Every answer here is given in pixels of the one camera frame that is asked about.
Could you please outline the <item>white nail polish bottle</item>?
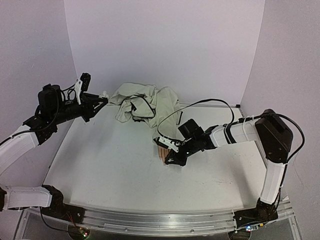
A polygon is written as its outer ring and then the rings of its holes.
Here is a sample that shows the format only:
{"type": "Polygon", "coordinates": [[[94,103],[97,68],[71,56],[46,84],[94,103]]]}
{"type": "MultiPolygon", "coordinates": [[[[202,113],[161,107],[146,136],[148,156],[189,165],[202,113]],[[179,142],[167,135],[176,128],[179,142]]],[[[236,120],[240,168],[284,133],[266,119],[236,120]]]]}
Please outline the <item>white nail polish bottle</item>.
{"type": "Polygon", "coordinates": [[[109,99],[109,97],[110,96],[107,94],[107,92],[105,90],[99,95],[99,98],[109,99]]]}

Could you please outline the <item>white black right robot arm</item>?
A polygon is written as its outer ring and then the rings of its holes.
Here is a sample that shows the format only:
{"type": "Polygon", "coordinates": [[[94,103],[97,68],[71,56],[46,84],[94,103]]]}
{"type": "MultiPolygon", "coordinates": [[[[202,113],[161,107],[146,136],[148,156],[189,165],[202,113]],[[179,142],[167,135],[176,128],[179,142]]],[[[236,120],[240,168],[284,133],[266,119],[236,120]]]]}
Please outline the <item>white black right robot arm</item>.
{"type": "Polygon", "coordinates": [[[189,156],[227,145],[257,142],[263,147],[267,161],[266,175],[257,208],[270,208],[280,195],[286,165],[291,151],[293,132],[273,110],[267,109],[260,116],[240,118],[237,122],[214,125],[203,130],[193,119],[178,130],[183,140],[161,136],[157,143],[170,153],[166,164],[185,166],[189,156]]]}

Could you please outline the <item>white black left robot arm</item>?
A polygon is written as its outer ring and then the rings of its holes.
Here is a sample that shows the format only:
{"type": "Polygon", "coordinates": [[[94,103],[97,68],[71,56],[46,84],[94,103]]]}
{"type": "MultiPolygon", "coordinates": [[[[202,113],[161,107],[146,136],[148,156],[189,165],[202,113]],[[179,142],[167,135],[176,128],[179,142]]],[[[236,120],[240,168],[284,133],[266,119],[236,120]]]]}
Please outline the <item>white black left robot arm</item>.
{"type": "MultiPolygon", "coordinates": [[[[30,150],[42,145],[58,131],[58,125],[76,118],[89,122],[109,102],[106,93],[87,93],[76,87],[75,98],[65,99],[59,85],[48,84],[38,93],[35,114],[0,144],[0,172],[4,173],[14,162],[30,150]]],[[[68,213],[63,194],[55,187],[10,187],[0,189],[0,209],[19,210],[29,207],[47,208],[56,218],[68,213]]]]}

